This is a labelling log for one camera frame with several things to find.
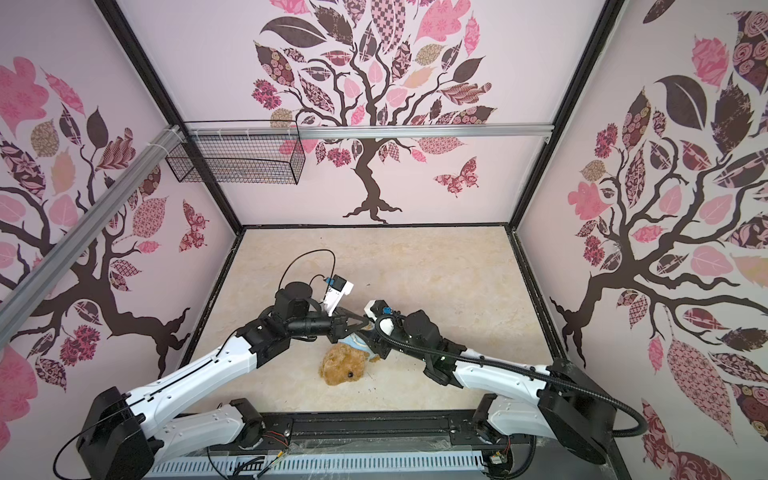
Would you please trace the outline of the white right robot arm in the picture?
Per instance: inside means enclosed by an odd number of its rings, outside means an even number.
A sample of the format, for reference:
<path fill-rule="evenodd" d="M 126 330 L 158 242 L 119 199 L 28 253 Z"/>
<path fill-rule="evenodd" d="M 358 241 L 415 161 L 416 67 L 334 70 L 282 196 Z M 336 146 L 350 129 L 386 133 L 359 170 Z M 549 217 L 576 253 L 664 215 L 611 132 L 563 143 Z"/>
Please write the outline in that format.
<path fill-rule="evenodd" d="M 617 408 L 608 395 L 568 363 L 527 365 L 485 356 L 442 336 L 422 310 L 402 315 L 386 302 L 365 307 L 372 328 L 361 334 L 384 358 L 396 350 L 424 363 L 423 374 L 442 386 L 484 391 L 476 428 L 493 440 L 528 435 L 556 439 L 593 464 L 608 459 Z"/>

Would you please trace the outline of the light blue fleece hoodie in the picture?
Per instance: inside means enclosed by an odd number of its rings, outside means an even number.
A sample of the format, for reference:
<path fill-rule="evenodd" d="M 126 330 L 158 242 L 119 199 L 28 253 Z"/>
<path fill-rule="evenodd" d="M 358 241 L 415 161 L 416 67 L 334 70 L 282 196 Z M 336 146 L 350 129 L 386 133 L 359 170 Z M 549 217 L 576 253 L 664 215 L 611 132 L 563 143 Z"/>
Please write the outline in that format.
<path fill-rule="evenodd" d="M 357 334 L 351 334 L 344 339 L 340 340 L 341 343 L 348 345 L 349 347 L 366 353 L 369 357 L 374 356 L 373 350 L 367 345 L 363 337 Z"/>

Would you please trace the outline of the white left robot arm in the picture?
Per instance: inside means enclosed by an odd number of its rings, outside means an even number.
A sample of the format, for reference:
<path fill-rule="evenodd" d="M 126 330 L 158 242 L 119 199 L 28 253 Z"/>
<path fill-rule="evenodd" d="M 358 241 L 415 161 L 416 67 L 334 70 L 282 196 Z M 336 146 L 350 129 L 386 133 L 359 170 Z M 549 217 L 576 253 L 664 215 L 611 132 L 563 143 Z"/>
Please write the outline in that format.
<path fill-rule="evenodd" d="M 236 328 L 209 354 L 142 387 L 110 387 L 90 406 L 75 448 L 93 479 L 141 479 L 171 452 L 162 430 L 180 413 L 223 385 L 285 352 L 292 340 L 325 336 L 332 343 L 368 327 L 367 315 L 340 306 L 352 283 L 335 276 L 321 302 L 311 286 L 291 282 L 273 305 Z"/>

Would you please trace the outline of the tan plush teddy bear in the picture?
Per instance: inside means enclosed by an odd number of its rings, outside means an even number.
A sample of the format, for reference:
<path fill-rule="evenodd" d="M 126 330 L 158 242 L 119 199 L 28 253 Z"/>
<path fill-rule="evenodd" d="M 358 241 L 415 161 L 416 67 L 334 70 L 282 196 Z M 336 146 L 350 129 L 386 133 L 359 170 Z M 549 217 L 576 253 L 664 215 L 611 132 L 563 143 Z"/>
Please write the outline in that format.
<path fill-rule="evenodd" d="M 338 343 L 326 352 L 319 367 L 319 376 L 328 386 L 355 382 L 364 377 L 366 367 L 372 360 L 370 353 Z"/>

